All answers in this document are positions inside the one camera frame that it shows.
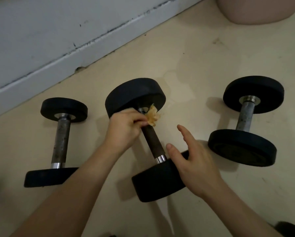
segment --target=crumpled yellow sandpaper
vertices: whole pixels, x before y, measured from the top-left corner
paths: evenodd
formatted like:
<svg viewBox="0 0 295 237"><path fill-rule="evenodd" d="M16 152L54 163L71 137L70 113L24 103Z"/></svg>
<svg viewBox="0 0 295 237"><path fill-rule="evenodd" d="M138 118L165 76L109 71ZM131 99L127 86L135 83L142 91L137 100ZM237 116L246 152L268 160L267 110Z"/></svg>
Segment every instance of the crumpled yellow sandpaper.
<svg viewBox="0 0 295 237"><path fill-rule="evenodd" d="M157 109L154 104L151 105L145 116L147 117L147 122L151 126L156 126L155 122L161 117L161 115L157 113Z"/></svg>

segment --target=forearm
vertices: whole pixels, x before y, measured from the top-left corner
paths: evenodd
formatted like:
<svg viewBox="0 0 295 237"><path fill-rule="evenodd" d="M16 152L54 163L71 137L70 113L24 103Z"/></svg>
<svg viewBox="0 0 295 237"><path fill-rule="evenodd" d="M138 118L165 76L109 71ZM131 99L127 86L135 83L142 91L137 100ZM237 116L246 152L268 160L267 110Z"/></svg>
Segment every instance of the forearm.
<svg viewBox="0 0 295 237"><path fill-rule="evenodd" d="M99 147L11 237L81 236L102 185L118 157L113 150Z"/></svg>
<svg viewBox="0 0 295 237"><path fill-rule="evenodd" d="M204 200L234 237L280 237L281 235L246 205L226 183Z"/></svg>

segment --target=person's left hand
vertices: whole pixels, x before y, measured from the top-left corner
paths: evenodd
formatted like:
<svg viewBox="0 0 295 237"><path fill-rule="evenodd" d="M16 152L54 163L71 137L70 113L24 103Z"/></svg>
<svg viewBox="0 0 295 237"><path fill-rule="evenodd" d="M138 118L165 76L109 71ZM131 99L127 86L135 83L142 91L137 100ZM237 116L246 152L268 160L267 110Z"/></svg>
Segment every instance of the person's left hand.
<svg viewBox="0 0 295 237"><path fill-rule="evenodd" d="M133 108L115 113L110 118L103 145L122 155L138 138L141 127L147 125L146 116Z"/></svg>

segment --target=hand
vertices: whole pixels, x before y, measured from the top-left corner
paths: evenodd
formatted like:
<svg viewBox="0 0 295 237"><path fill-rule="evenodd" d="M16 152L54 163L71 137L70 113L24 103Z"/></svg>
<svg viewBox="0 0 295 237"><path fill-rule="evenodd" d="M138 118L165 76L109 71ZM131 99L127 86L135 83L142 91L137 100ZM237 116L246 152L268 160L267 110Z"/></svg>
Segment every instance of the hand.
<svg viewBox="0 0 295 237"><path fill-rule="evenodd" d="M122 155L140 135L141 127L147 126L147 118L133 108L111 116L103 145Z"/></svg>
<svg viewBox="0 0 295 237"><path fill-rule="evenodd" d="M219 188L226 184L212 156L185 127L178 125L177 129L188 145L188 160L184 159L172 144L167 144L166 148L179 171L182 181L193 194L200 198L216 193Z"/></svg>

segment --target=person's right hand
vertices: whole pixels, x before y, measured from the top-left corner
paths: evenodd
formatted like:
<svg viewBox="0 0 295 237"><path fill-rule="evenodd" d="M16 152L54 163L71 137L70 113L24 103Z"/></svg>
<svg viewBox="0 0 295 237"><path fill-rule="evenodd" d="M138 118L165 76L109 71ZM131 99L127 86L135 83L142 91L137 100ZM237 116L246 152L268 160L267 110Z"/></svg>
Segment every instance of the person's right hand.
<svg viewBox="0 0 295 237"><path fill-rule="evenodd" d="M184 159L172 144L167 144L166 149L176 165L182 181L193 194L200 198L217 193L225 185L225 182L212 156L185 127L178 125L177 129L188 145L188 160Z"/></svg>

